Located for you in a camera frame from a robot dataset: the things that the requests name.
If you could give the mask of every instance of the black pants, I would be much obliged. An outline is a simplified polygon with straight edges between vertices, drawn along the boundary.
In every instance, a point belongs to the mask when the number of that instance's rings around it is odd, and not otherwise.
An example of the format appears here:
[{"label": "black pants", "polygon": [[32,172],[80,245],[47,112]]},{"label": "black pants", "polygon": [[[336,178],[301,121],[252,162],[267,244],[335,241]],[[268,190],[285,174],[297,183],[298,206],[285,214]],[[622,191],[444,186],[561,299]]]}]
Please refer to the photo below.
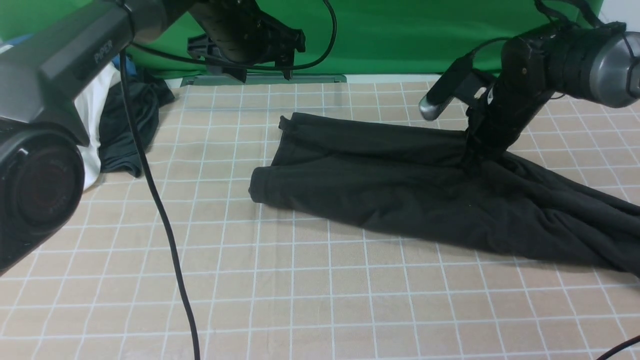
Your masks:
[{"label": "black pants", "polygon": [[253,201],[364,229],[640,275],[640,207],[513,154],[457,167],[461,131],[282,118]]}]

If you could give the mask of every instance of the green backdrop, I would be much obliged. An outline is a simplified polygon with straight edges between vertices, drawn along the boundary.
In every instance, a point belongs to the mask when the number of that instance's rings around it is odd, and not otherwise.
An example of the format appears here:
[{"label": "green backdrop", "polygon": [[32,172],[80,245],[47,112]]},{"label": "green backdrop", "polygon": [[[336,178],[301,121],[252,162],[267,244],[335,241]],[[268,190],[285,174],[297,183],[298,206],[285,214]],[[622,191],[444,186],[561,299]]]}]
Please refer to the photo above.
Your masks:
[{"label": "green backdrop", "polygon": [[[89,0],[2,0],[0,38],[44,29]],[[589,0],[599,11],[604,0]],[[258,0],[260,7],[307,36],[307,52],[296,63],[317,58],[325,49],[331,21],[321,0]],[[577,19],[577,11],[548,2]],[[332,54],[306,73],[386,74],[443,72],[456,57],[494,37],[513,36],[544,23],[533,0],[332,0],[338,37]],[[186,40],[202,30],[183,16],[154,49],[186,56]],[[204,67],[169,61],[132,50],[134,61],[166,78],[202,72]],[[477,59],[485,70],[499,68],[499,46]]]}]

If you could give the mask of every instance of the black cloth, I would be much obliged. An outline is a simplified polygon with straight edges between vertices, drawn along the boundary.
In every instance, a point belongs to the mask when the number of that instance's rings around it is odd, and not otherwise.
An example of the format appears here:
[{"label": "black cloth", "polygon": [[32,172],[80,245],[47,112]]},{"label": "black cloth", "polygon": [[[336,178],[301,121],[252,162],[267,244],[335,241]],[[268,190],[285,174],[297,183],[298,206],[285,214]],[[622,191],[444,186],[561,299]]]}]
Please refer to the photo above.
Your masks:
[{"label": "black cloth", "polygon": [[282,118],[254,202],[364,229],[640,275],[640,207],[507,153],[468,175],[462,131]]},{"label": "black cloth", "polygon": [[[132,112],[146,150],[156,135],[160,107],[173,102],[175,96],[164,80],[154,78],[145,70],[139,70],[138,74],[136,77],[129,77],[129,91],[132,97]],[[124,110],[120,85],[109,89],[100,117],[99,134],[98,157],[102,163],[101,172],[126,171],[134,177],[142,175],[140,159]]]}]

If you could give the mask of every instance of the blue cloth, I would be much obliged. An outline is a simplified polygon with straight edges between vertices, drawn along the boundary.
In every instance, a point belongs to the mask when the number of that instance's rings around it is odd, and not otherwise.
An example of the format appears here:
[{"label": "blue cloth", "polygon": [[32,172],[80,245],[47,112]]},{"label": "blue cloth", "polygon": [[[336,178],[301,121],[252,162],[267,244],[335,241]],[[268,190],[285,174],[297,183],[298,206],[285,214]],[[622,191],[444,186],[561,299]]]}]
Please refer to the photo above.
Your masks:
[{"label": "blue cloth", "polygon": [[[16,46],[30,37],[31,37],[31,34],[22,35],[21,37],[13,38],[9,41],[6,41],[5,43],[12,46]],[[113,66],[116,67],[116,69],[120,70],[120,57],[116,56],[115,58],[113,58],[113,60],[111,60],[111,62],[113,63]],[[136,72],[136,66],[133,64],[133,61],[131,61],[131,59],[129,58],[127,58],[127,74],[129,76],[138,75],[138,73]]]}]

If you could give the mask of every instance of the white cloth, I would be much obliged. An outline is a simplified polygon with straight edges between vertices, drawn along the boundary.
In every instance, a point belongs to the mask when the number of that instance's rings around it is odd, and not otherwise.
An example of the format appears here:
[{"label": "white cloth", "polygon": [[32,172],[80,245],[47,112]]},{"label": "white cloth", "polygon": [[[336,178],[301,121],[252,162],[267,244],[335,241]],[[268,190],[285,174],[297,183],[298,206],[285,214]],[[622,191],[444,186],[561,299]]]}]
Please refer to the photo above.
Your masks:
[{"label": "white cloth", "polygon": [[[0,45],[0,54],[11,49],[11,45]],[[76,97],[74,104],[89,134],[89,146],[79,146],[84,162],[84,189],[93,185],[100,175],[99,125],[109,89],[120,82],[120,73],[109,63],[93,81]]]}]

